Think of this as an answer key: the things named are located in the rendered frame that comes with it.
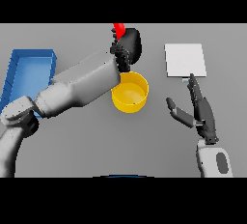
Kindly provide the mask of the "yellow bowl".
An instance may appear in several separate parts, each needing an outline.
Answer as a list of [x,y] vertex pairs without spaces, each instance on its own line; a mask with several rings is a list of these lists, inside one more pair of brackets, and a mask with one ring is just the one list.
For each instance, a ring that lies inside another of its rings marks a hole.
[[111,89],[113,104],[126,114],[139,112],[149,95],[147,79],[136,71],[122,72],[120,78],[120,83]]

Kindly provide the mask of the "blue tray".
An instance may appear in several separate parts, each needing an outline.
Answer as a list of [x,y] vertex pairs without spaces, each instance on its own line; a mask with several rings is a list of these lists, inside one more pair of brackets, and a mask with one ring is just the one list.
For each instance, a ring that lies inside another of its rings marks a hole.
[[56,69],[53,49],[13,49],[0,97],[0,114],[10,102],[28,96],[35,99],[39,91],[51,84]]

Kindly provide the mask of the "red beaker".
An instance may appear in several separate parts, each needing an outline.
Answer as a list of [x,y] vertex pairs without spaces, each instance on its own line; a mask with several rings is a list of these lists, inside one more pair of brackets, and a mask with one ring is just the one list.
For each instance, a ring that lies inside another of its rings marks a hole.
[[114,31],[116,34],[116,39],[119,40],[125,33],[125,26],[123,23],[114,23]]

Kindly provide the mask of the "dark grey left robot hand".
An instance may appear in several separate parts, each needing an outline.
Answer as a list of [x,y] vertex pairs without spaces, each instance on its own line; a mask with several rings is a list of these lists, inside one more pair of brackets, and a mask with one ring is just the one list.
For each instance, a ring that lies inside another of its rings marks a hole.
[[119,72],[130,72],[130,66],[141,57],[140,32],[135,28],[126,28],[121,38],[112,42],[110,53],[115,55]]

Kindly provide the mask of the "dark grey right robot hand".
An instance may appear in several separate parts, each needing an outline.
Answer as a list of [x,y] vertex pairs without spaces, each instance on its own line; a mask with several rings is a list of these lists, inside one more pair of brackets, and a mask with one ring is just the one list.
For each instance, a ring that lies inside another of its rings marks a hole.
[[183,125],[197,129],[198,134],[205,139],[207,145],[214,145],[219,141],[216,135],[215,119],[212,108],[202,95],[199,83],[193,73],[190,74],[187,88],[190,93],[194,114],[190,115],[178,108],[171,98],[166,98],[171,116]]

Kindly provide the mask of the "pale square measuring scale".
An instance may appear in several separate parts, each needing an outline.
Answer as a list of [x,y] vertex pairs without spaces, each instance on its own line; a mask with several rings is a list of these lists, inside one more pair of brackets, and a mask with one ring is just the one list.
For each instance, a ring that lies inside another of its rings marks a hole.
[[164,45],[168,77],[206,77],[203,47],[200,43],[166,43]]

